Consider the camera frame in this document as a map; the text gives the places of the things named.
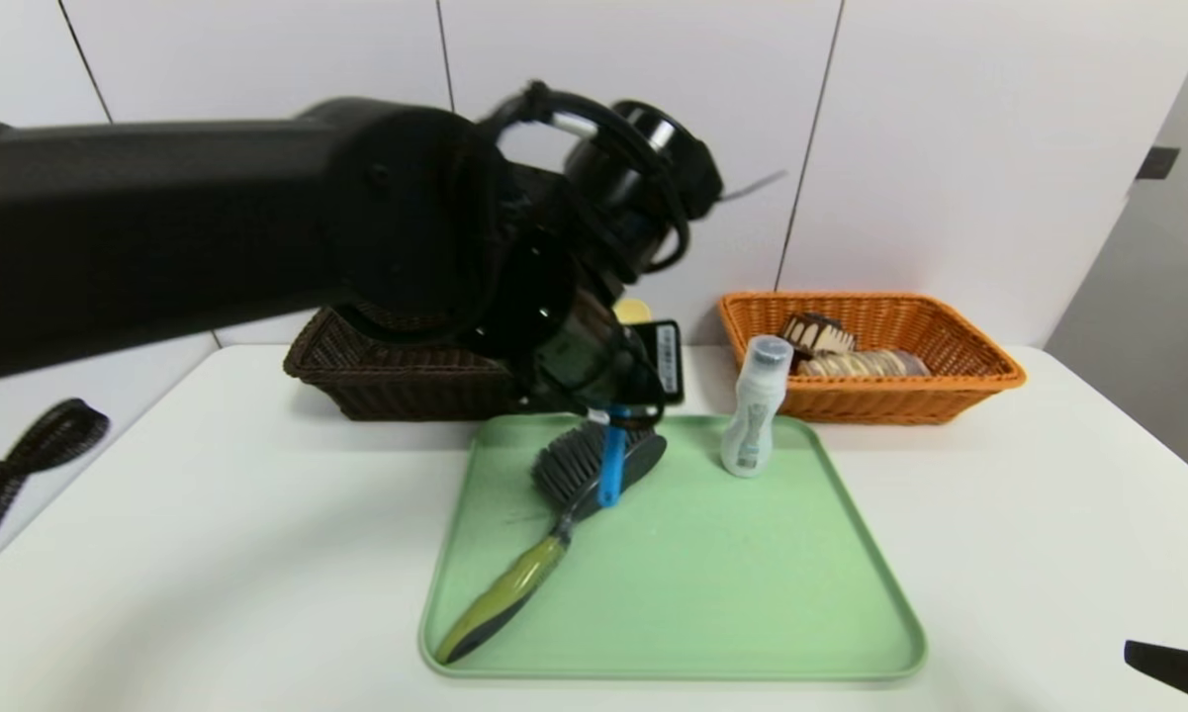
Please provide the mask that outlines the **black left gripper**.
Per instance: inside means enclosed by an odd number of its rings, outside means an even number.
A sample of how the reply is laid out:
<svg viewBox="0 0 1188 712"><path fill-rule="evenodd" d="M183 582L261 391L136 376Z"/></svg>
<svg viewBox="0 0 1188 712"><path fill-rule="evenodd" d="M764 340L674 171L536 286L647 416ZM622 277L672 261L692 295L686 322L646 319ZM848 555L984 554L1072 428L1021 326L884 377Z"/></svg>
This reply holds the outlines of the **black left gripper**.
<svg viewBox="0 0 1188 712"><path fill-rule="evenodd" d="M680 325L617 325L612 334L612 408L590 408L588 420L599 426L628 420L628 449L634 449L656 433L669 408L685 401Z"/></svg>

